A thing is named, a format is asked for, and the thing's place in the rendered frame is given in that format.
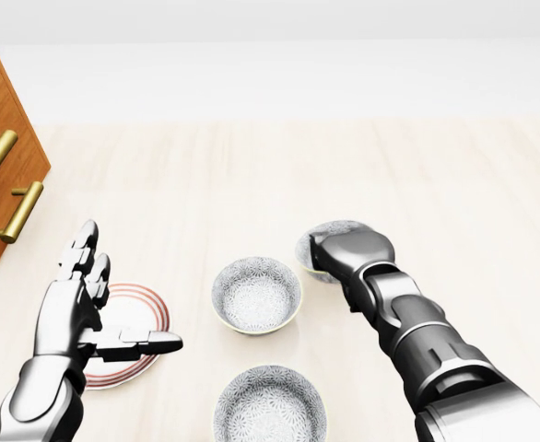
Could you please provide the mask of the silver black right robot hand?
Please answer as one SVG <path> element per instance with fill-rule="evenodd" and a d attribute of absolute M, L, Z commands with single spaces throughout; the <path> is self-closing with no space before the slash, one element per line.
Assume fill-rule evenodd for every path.
<path fill-rule="evenodd" d="M 341 234 L 310 234 L 310 245 L 312 268 L 341 284 L 352 313 L 374 322 L 377 301 L 366 278 L 399 271 L 392 242 L 370 227 L 359 227 Z"/>

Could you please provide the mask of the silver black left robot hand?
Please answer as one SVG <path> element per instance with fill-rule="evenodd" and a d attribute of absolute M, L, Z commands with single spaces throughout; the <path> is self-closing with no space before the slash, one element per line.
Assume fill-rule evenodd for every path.
<path fill-rule="evenodd" d="M 182 338 L 170 331 L 103 326 L 111 261 L 96 253 L 98 240 L 98 225 L 89 219 L 65 247 L 41 304 L 34 354 L 66 356 L 85 366 L 92 357 L 112 363 L 181 350 Z"/>

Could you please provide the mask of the grey patterned bowl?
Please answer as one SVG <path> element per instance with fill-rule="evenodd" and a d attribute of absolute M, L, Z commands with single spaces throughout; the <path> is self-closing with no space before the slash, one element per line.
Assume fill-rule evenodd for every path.
<path fill-rule="evenodd" d="M 295 273 L 283 262 L 259 256 L 228 264 L 211 291 L 219 319 L 235 332 L 251 336 L 285 327 L 298 314 L 302 299 Z"/>
<path fill-rule="evenodd" d="M 326 442 L 319 391 L 294 369 L 263 365 L 236 376 L 213 414 L 215 442 Z"/>
<path fill-rule="evenodd" d="M 304 269 L 304 271 L 312 278 L 327 284 L 338 284 L 339 281 L 332 277 L 329 273 L 315 270 L 311 258 L 311 235 L 314 234 L 342 234 L 347 233 L 356 228 L 369 228 L 368 225 L 354 220 L 335 220 L 322 223 L 311 228 L 303 234 L 298 240 L 295 247 L 295 257 Z"/>

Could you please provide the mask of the white plate with red rings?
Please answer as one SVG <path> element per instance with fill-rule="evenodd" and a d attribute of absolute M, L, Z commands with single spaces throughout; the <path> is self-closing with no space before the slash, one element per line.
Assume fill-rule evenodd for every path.
<path fill-rule="evenodd" d="M 135 283 L 110 285 L 110 297 L 100 312 L 103 328 L 121 326 L 170 332 L 171 314 L 166 302 L 153 289 Z M 142 355 L 135 361 L 104 362 L 91 358 L 84 370 L 87 390 L 104 390 L 119 386 L 140 376 L 158 359 Z"/>

